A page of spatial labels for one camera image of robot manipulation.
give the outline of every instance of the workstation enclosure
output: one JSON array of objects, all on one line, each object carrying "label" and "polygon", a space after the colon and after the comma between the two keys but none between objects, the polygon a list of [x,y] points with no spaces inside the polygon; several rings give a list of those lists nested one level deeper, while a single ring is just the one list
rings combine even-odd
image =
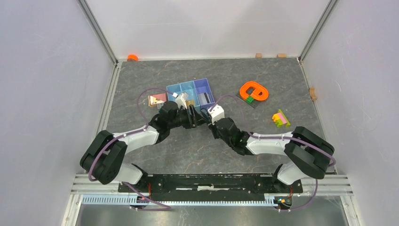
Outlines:
[{"label": "workstation enclosure", "polygon": [[[2,3],[3,225],[393,225],[399,201],[394,120],[399,103],[399,3],[391,0],[38,0]],[[261,53],[262,58],[255,58]],[[137,62],[127,62],[135,54]],[[286,54],[287,58],[276,58]],[[172,206],[151,214],[96,205],[117,183],[89,183],[79,161],[95,135],[141,127],[146,88],[207,79],[214,100],[246,81],[269,90],[248,126],[277,134],[305,126],[335,147],[337,175],[308,207]],[[309,87],[316,90],[312,101]],[[143,101],[145,115],[156,108]],[[221,106],[241,129],[234,100]],[[291,128],[277,128],[281,109]],[[272,173],[281,156],[239,156],[206,128],[125,160],[152,173]],[[312,196],[302,181],[296,205]]]}]

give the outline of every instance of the white connector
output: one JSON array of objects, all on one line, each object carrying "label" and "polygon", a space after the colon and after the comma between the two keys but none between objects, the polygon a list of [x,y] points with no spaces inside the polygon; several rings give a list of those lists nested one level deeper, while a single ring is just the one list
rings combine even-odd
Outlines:
[{"label": "white connector", "polygon": [[221,106],[216,105],[212,110],[207,110],[209,115],[211,116],[212,124],[215,124],[218,120],[224,118],[224,110]]},{"label": "white connector", "polygon": [[187,104],[186,104],[187,98],[188,98],[188,93],[186,92],[181,93],[178,97],[176,97],[175,102],[177,103],[179,108],[183,106],[183,109],[187,109]]}]

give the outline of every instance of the metal corner post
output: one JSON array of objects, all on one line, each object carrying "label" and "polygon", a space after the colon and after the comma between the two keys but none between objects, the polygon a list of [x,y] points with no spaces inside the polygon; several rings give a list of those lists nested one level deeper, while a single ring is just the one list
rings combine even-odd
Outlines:
[{"label": "metal corner post", "polygon": [[111,61],[116,64],[118,63],[118,59],[116,58],[115,54],[113,53],[110,44],[108,43],[107,39],[104,36],[103,31],[100,28],[100,25],[98,25],[98,22],[96,18],[93,15],[93,12],[91,11],[90,7],[88,6],[88,3],[86,0],[77,0],[80,7],[82,8],[83,12],[85,13],[90,25],[92,26],[94,32],[96,33],[98,39],[100,40],[101,44],[103,45],[105,51],[107,52],[108,57],[111,59]]},{"label": "metal corner post", "polygon": [[302,50],[301,55],[299,56],[299,61],[303,61],[308,54],[309,50],[311,49],[312,45],[314,44],[315,40],[317,39],[318,35],[320,34],[320,31],[323,29],[324,24],[330,17],[331,12],[335,8],[337,2],[339,0],[330,0],[326,6],[326,9],[324,10],[323,14],[321,15],[319,21],[316,24],[316,27],[314,28],[308,42],[306,43],[305,47]]}]

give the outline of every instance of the black mounting plate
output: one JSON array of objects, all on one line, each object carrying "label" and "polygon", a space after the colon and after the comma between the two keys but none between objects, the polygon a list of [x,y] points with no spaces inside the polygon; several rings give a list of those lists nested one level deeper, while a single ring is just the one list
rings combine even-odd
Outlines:
[{"label": "black mounting plate", "polygon": [[[135,185],[157,201],[264,201],[264,194],[290,193],[289,186],[277,191],[271,174],[151,174]],[[301,180],[293,183],[294,193],[303,193]],[[131,193],[126,185],[118,192]]]}]

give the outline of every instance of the wooden block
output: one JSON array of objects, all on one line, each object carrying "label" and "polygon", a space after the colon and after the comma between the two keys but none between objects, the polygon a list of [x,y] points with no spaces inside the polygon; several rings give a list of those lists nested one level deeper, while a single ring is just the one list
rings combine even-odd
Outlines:
[{"label": "wooden block", "polygon": [[311,96],[312,101],[317,100],[317,96],[314,94],[314,87],[309,88],[309,95]]},{"label": "wooden block", "polygon": [[287,55],[285,53],[279,53],[277,54],[277,58],[286,58]]}]

